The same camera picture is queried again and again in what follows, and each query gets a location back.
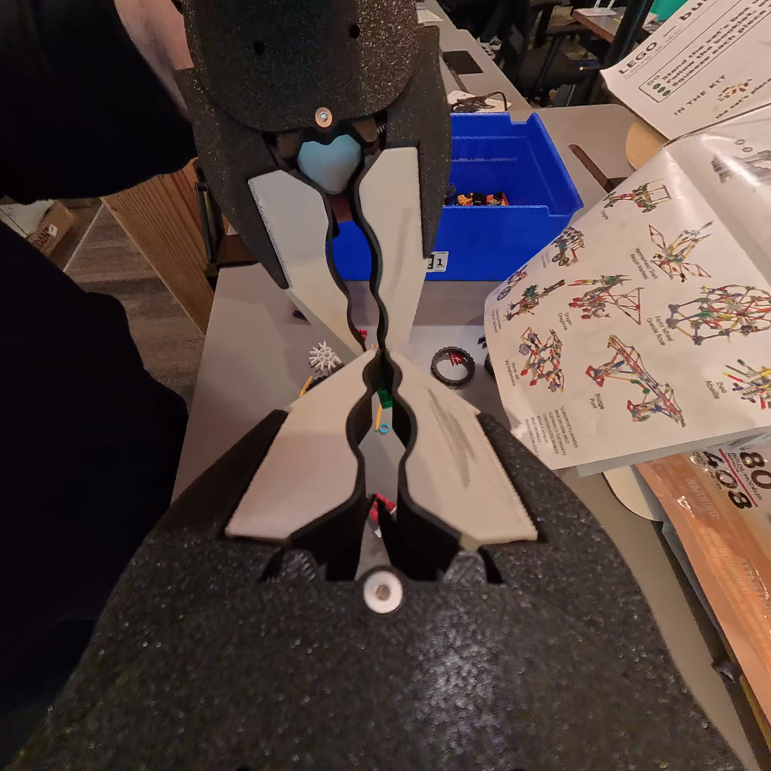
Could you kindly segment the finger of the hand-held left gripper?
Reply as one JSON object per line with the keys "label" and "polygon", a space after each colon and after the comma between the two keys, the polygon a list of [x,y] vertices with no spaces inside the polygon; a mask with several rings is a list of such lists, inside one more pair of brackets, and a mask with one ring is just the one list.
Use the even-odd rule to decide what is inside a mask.
{"label": "finger of the hand-held left gripper", "polygon": [[359,183],[359,203],[365,234],[378,255],[374,285],[381,338],[386,349],[401,351],[425,281],[417,148],[384,149]]}
{"label": "finger of the hand-held left gripper", "polygon": [[288,297],[340,358],[358,358],[365,345],[352,323],[347,287],[332,262],[325,194],[285,170],[253,177],[248,186],[288,283]]}

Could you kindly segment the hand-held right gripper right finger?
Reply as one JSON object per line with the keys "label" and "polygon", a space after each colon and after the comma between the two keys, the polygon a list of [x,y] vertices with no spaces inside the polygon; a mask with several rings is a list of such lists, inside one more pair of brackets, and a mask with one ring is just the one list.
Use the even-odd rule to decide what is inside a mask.
{"label": "hand-held right gripper right finger", "polygon": [[489,441],[483,415],[399,352],[385,351],[392,429],[404,446],[397,528],[420,557],[536,541],[538,533]]}

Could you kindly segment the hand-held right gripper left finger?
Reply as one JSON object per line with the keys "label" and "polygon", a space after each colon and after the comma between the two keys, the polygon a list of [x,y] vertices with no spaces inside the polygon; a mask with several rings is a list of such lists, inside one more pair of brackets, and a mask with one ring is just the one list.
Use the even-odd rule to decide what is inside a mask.
{"label": "hand-held right gripper left finger", "polygon": [[360,444],[372,426],[382,350],[297,398],[226,525],[226,536],[313,555],[359,552],[369,513]]}

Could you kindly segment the colourful toy construction model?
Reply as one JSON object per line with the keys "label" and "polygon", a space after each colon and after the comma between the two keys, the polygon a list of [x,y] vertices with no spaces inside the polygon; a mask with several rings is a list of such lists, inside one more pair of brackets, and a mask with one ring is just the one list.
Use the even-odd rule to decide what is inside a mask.
{"label": "colourful toy construction model", "polygon": [[372,399],[372,428],[362,449],[365,456],[365,492],[369,501],[367,525],[381,541],[381,514],[392,523],[397,521],[398,450],[402,448],[392,427],[392,400],[384,390]]}

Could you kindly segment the person's left forearm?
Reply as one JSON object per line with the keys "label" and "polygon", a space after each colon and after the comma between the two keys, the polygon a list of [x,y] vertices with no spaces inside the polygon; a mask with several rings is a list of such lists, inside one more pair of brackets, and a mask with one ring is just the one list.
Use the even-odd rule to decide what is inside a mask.
{"label": "person's left forearm", "polygon": [[1,3],[1,191],[100,198],[198,154],[180,2]]}

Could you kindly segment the black toy tire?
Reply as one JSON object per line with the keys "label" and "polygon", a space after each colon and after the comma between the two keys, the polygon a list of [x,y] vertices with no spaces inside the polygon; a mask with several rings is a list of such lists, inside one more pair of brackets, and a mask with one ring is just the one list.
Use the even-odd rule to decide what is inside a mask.
{"label": "black toy tire", "polygon": [[431,375],[449,388],[459,389],[467,385],[476,373],[476,364],[470,353],[457,346],[446,346],[432,357]]}

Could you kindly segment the brown wooden box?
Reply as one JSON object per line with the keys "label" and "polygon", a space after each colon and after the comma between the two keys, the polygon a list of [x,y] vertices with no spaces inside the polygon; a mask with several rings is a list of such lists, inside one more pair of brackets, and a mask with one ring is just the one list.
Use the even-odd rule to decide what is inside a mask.
{"label": "brown wooden box", "polygon": [[116,222],[137,246],[182,309],[206,335],[214,289],[205,276],[194,161],[132,188],[102,197]]}

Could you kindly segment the blue plastic bin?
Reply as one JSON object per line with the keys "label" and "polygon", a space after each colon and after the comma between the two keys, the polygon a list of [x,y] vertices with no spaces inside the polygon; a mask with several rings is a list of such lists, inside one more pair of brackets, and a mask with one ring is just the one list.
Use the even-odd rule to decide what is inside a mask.
{"label": "blue plastic bin", "polygon": [[427,283],[502,282],[550,244],[583,202],[540,117],[449,118],[451,148],[429,152],[435,222]]}

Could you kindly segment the large model picture poster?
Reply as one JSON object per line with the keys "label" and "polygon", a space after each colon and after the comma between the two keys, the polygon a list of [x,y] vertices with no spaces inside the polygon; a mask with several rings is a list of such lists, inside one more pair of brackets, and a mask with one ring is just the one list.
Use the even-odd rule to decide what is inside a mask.
{"label": "large model picture poster", "polygon": [[605,471],[769,435],[769,107],[665,145],[487,297],[513,433]]}

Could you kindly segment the small cardboard box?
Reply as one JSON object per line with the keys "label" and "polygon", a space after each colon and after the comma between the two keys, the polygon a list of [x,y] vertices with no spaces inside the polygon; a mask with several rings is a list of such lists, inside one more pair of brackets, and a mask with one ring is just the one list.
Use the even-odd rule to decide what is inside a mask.
{"label": "small cardboard box", "polygon": [[1,220],[17,235],[50,257],[71,230],[75,217],[58,200],[2,204]]}

